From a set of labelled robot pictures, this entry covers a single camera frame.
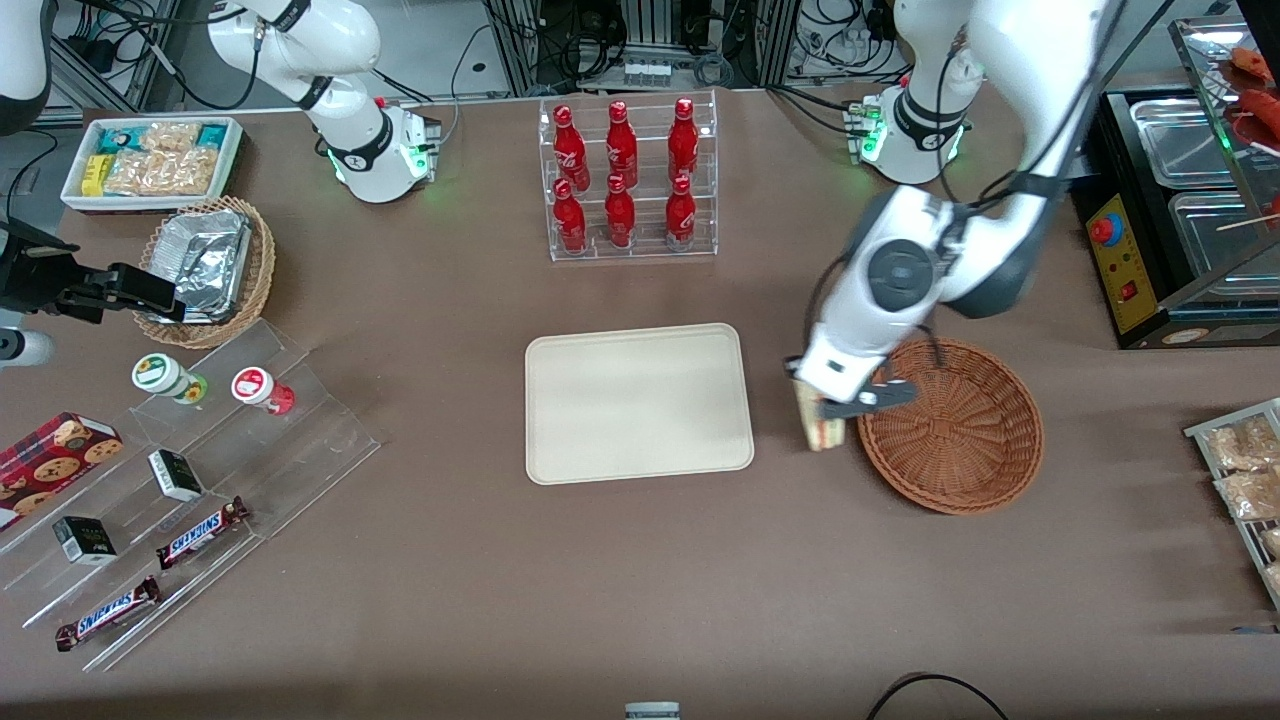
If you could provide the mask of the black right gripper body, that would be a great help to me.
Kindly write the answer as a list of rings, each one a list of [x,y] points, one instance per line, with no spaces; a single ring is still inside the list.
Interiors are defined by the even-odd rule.
[[[37,313],[81,282],[78,245],[24,222],[3,222],[1,305],[14,313]]]

